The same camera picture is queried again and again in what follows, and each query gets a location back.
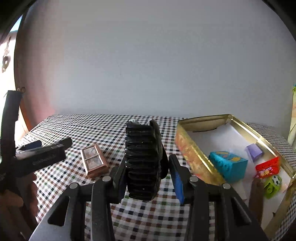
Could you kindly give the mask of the brown wooden block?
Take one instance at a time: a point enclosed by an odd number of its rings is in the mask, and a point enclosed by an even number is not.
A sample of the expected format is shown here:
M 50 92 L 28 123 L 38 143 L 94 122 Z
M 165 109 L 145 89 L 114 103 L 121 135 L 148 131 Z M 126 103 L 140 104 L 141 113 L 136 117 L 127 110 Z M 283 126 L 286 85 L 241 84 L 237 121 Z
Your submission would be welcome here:
M 248 207 L 259 224 L 261 224 L 262 222 L 263 198 L 264 198 L 263 183 L 261 182 L 260 179 L 255 178 L 251 185 Z

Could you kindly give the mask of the green cartoon blanket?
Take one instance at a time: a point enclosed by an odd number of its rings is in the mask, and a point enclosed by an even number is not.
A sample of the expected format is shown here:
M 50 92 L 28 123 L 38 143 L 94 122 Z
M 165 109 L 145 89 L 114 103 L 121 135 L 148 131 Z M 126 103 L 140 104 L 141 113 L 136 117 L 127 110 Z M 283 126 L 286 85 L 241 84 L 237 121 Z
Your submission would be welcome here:
M 288 134 L 288 143 L 291 145 L 292 149 L 296 149 L 296 86 L 293 86 L 293 103 L 292 103 L 292 117 L 290 123 L 290 131 Z

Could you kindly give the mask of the green soccer ball block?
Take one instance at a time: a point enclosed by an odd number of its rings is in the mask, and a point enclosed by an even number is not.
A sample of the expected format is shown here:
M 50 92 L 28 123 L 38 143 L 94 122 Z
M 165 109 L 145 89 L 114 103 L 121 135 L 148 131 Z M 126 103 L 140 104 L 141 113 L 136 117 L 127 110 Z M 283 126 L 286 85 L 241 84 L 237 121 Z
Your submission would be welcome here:
M 281 188 L 282 179 L 279 175 L 272 175 L 264 183 L 264 196 L 271 199 Z

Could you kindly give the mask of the gold metal tin box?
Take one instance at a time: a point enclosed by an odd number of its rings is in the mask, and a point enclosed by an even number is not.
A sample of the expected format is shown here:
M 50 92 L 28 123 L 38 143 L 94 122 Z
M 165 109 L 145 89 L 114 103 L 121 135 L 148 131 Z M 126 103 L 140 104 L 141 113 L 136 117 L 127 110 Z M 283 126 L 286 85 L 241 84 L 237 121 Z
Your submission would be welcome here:
M 211 152 L 226 151 L 247 159 L 244 177 L 230 182 L 245 203 L 250 199 L 255 166 L 279 158 L 282 184 L 279 192 L 264 199 L 261 227 L 271 240 L 283 238 L 295 220 L 295 152 L 282 135 L 269 126 L 222 114 L 180 120 L 175 143 L 193 173 L 213 185 L 226 178 L 209 160 Z

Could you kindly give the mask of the white paper tin liner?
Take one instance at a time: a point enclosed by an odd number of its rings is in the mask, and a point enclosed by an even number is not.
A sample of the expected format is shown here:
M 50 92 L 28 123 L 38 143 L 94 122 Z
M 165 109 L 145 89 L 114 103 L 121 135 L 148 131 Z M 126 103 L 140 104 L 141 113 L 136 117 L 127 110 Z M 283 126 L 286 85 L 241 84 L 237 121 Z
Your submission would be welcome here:
M 279 157 L 280 172 L 278 175 L 282 179 L 281 188 L 271 199 L 264 197 L 261 222 L 261 227 L 266 233 L 277 229 L 284 220 L 293 197 L 293 191 L 288 188 L 288 185 L 292 183 L 294 172 L 287 160 L 255 130 L 249 130 L 235 121 L 221 125 L 214 130 L 187 131 L 187 134 L 206 156 L 213 151 L 227 151 L 248 160 L 244 178 L 241 179 L 247 195 L 245 201 L 247 204 L 250 198 L 251 178 L 255 176 L 255 165 L 268 161 L 272 157 Z M 257 144 L 263 151 L 263 156 L 255 162 L 245 150 L 250 144 Z

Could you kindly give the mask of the brass door knob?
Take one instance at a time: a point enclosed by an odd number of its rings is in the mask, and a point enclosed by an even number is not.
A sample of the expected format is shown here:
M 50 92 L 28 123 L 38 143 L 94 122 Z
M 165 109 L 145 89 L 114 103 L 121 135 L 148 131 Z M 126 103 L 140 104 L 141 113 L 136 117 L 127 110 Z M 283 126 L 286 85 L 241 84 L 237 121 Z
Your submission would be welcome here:
M 9 51 L 10 41 L 11 41 L 11 37 L 9 37 L 9 39 L 7 40 L 6 47 L 4 49 L 3 61 L 2 61 L 2 67 L 1 67 L 2 73 L 4 73 L 6 71 L 6 69 L 8 68 L 10 61 L 11 61 L 11 55 L 10 55 L 10 51 Z

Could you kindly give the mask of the turquoise toy brick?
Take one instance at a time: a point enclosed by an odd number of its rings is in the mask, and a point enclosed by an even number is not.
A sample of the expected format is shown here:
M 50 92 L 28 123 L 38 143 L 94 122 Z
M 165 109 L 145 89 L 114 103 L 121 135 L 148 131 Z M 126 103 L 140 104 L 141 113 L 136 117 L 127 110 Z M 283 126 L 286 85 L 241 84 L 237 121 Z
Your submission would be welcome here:
M 225 181 L 235 183 L 244 178 L 247 159 L 227 151 L 211 152 L 208 158 Z

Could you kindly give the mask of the checkered tablecloth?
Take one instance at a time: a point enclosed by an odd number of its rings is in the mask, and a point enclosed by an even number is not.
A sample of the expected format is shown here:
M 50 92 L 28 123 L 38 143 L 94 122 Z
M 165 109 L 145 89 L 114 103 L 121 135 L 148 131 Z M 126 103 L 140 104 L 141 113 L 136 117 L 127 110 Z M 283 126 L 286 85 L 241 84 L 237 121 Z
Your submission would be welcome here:
M 16 144 L 22 146 L 40 140 L 43 145 L 50 145 L 68 137 L 73 141 L 72 147 L 66 150 L 66 160 L 35 172 L 39 208 L 37 223 L 43 219 L 70 183 L 87 185 L 96 181 L 86 177 L 81 149 L 98 144 L 110 169 L 120 164 L 125 149 L 125 125 L 132 118 L 141 123 L 146 123 L 151 118 L 155 119 L 167 155 L 176 154 L 181 165 L 189 168 L 174 141 L 177 122 L 181 118 L 112 114 L 48 116 Z M 295 169 L 295 152 L 276 128 L 252 122 L 247 124 L 268 140 Z M 116 240 L 184 240 L 189 206 L 180 206 L 170 175 L 161 181 L 158 196 L 154 200 L 134 200 L 129 198 L 126 192 L 121 204 L 110 207 Z M 292 228 L 293 222 L 295 193 L 284 220 L 271 240 L 281 240 L 288 231 L 295 231 Z

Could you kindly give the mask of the red plastic block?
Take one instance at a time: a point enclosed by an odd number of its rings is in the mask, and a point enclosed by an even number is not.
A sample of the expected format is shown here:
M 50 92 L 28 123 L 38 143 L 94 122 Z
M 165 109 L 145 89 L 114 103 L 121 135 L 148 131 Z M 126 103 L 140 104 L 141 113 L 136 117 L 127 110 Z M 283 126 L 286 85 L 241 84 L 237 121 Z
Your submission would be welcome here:
M 280 159 L 275 157 L 255 166 L 255 178 L 264 179 L 280 172 Z

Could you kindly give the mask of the wooden door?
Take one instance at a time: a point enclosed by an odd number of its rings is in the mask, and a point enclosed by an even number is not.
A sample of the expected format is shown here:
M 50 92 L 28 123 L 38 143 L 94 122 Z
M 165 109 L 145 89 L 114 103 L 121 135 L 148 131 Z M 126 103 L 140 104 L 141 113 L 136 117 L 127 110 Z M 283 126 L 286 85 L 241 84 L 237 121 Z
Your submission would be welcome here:
M 16 86 L 15 75 L 16 37 L 21 20 L 19 17 L 1 43 L 1 136 L 8 135 L 16 146 L 29 132 L 20 108 L 24 90 Z

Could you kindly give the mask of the purple block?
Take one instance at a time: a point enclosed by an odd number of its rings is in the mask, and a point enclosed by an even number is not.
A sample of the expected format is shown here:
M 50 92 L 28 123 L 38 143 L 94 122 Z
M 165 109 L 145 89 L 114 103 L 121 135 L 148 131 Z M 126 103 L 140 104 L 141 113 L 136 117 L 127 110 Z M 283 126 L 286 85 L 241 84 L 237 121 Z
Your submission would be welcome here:
M 263 151 L 257 144 L 250 144 L 245 150 L 253 162 L 257 161 L 263 155 Z

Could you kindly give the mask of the black ribbed comb block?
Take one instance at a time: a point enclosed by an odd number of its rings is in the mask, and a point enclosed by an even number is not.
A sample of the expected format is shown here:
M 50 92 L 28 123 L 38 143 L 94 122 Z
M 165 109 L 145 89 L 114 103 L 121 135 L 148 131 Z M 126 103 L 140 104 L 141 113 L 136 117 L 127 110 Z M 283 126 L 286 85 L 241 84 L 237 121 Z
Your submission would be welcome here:
M 126 123 L 125 166 L 129 197 L 153 200 L 169 171 L 159 125 L 154 119 L 144 125 L 135 119 Z

